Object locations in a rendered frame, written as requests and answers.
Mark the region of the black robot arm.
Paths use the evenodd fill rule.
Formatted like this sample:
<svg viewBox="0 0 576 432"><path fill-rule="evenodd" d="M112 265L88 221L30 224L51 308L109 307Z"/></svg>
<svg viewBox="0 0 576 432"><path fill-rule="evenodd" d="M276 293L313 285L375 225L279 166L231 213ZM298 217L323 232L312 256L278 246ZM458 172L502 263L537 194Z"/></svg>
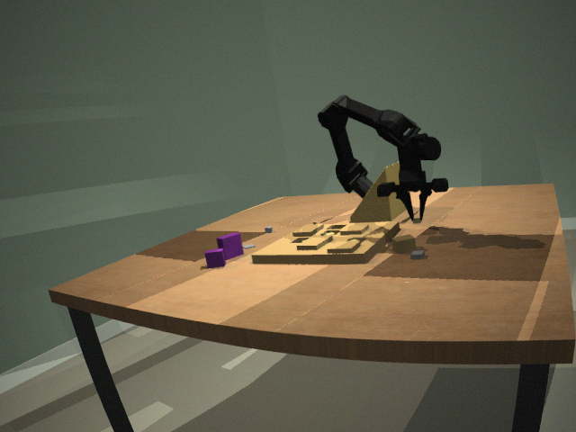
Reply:
<svg viewBox="0 0 576 432"><path fill-rule="evenodd" d="M414 121L394 110L377 110L341 95L322 109L318 117L319 123L329 130L334 144L337 180L347 192L355 191L362 198L374 183L366 177L368 172L362 163L353 157L345 128L348 117L375 128L381 138L397 147L400 161L437 160L441 156L441 144L436 138L419 134L421 128ZM427 184L426 171L419 171L418 164L411 168L401 164L399 182L401 192L417 193L421 185Z"/></svg>

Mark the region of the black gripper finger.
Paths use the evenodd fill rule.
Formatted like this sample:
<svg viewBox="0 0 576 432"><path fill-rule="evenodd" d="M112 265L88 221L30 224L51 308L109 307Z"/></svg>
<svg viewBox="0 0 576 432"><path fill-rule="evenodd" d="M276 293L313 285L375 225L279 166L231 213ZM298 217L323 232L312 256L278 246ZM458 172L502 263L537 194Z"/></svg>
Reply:
<svg viewBox="0 0 576 432"><path fill-rule="evenodd" d="M428 194L421 194L419 196L419 216L420 216L421 221L422 221L423 213L424 213L425 206L426 206L426 200L431 194L432 194L432 191Z"/></svg>
<svg viewBox="0 0 576 432"><path fill-rule="evenodd" d="M411 205L410 192L408 192L405 196L396 196L396 199L400 199L404 203L404 205L405 205L405 207L409 213L409 216L411 217L411 221L413 221L414 220L414 214L413 214L413 209L412 209L412 205Z"/></svg>

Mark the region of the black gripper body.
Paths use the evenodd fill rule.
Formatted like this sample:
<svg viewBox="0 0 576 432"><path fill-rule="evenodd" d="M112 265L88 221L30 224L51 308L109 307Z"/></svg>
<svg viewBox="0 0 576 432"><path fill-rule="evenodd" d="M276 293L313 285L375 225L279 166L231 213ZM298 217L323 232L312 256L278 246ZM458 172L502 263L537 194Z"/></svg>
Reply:
<svg viewBox="0 0 576 432"><path fill-rule="evenodd" d="M400 162L400 165L404 164L405 168L411 168L411 167L413 167L413 164L418 164L419 171L422 171L420 160L417 160L417 159L409 160L409 161L400 161L399 160L399 162ZM419 187L420 194L430 194L432 189L435 193L447 192L447 190L448 190L447 179L434 178L430 183L427 183L426 185L421 185ZM392 182L392 183L384 182L384 183L381 183L377 187L377 196L378 197L390 196L391 193L394 193L394 192L396 192L397 196L405 196L408 193L408 192L406 192L406 193L401 192L400 185L396 185L395 182Z"/></svg>

